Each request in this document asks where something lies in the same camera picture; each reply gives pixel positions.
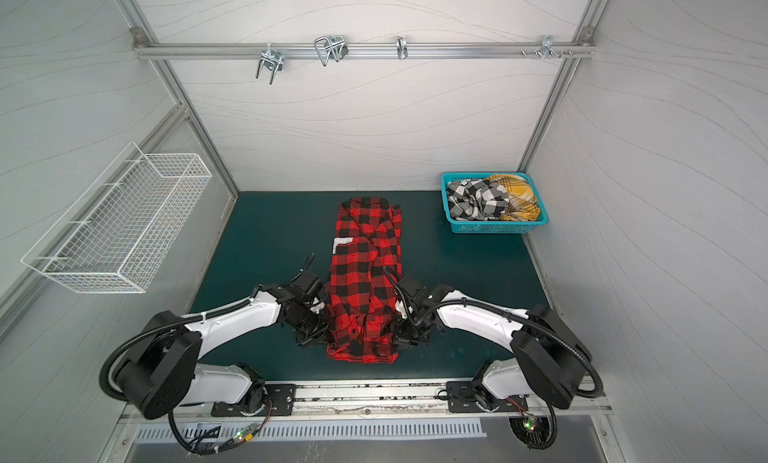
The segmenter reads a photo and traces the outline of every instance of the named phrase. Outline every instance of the wire mesh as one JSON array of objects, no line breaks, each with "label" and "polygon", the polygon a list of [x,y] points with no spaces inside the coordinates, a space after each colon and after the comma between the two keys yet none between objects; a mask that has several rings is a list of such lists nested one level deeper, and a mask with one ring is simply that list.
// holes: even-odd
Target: wire mesh
[{"label": "wire mesh", "polygon": [[211,174],[194,153],[141,154],[36,271],[78,293],[144,293]]}]

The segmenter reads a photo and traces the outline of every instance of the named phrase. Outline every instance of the wavy line pattern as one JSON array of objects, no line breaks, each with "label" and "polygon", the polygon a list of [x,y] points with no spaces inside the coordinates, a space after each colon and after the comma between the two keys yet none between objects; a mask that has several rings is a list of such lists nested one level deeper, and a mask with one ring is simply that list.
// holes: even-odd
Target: wavy line pattern
[{"label": "wavy line pattern", "polygon": [[174,67],[238,186],[293,191],[437,189],[445,171],[514,169],[557,71],[520,60],[302,63],[270,86],[252,79],[253,61]]},{"label": "wavy line pattern", "polygon": [[[174,102],[130,50],[113,0],[2,0],[0,7],[2,294],[24,270],[27,249]],[[186,126],[163,144],[203,153]],[[101,362],[152,314],[184,309],[229,203],[225,185],[212,180],[144,295],[44,287],[0,345],[0,459],[99,458],[120,413],[98,387]]]},{"label": "wavy line pattern", "polygon": [[138,0],[165,43],[570,40],[587,0]]},{"label": "wavy line pattern", "polygon": [[768,455],[766,6],[609,0],[529,169],[632,461]]}]

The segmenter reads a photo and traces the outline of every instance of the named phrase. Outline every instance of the red and black checkered fabric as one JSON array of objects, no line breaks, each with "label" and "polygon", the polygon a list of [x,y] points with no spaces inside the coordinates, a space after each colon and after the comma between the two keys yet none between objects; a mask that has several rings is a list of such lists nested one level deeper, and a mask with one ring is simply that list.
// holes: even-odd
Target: red and black checkered fabric
[{"label": "red and black checkered fabric", "polygon": [[339,207],[336,241],[343,243],[336,244],[331,262],[330,358],[360,363],[397,358],[392,348],[396,296],[383,268],[402,275],[401,226],[400,207],[383,198],[354,198]]}]

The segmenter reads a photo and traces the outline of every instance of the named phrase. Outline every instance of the aluminum rail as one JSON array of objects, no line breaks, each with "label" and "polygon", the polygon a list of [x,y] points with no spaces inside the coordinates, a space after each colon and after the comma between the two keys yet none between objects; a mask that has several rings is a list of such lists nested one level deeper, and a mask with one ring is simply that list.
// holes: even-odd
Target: aluminum rail
[{"label": "aluminum rail", "polygon": [[[397,60],[395,43],[349,43],[345,60]],[[285,60],[317,60],[312,44],[271,44]],[[137,44],[140,60],[258,60],[267,44]],[[591,58],[597,47],[576,43],[552,43],[560,56],[552,59]],[[411,60],[538,59],[542,43],[408,43]]]}]

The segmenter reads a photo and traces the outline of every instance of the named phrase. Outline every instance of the green mat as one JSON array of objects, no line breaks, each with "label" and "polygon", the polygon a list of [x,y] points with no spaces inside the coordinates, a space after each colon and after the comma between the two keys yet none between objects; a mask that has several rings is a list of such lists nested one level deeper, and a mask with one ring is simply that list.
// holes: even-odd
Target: green mat
[{"label": "green mat", "polygon": [[[247,296],[257,283],[285,283],[316,253],[310,269],[329,272],[339,203],[379,196],[402,208],[403,272],[428,288],[451,285],[490,303],[531,309],[547,304],[519,235],[456,235],[438,191],[243,192],[227,223],[192,312]],[[212,365],[246,363],[268,380],[398,379],[473,376],[488,359],[510,353],[495,343],[448,329],[429,345],[402,350],[390,365],[328,359],[322,345],[299,348],[293,329],[279,324],[254,330],[206,354]]]}]

